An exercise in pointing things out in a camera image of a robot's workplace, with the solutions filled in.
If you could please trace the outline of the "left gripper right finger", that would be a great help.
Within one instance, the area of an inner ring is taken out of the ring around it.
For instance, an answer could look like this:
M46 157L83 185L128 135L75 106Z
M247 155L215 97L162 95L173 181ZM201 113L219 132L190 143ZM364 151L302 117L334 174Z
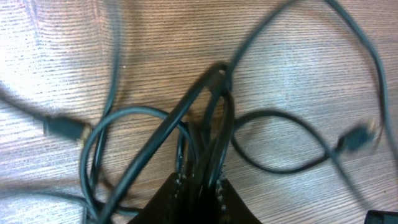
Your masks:
M216 223L261 224L228 179L218 180L216 184Z

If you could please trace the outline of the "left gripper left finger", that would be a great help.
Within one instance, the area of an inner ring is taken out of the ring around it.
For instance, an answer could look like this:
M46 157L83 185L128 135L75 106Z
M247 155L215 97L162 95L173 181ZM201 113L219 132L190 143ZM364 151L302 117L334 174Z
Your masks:
M128 224L178 223L178 195L181 186L180 174L171 174L143 210Z

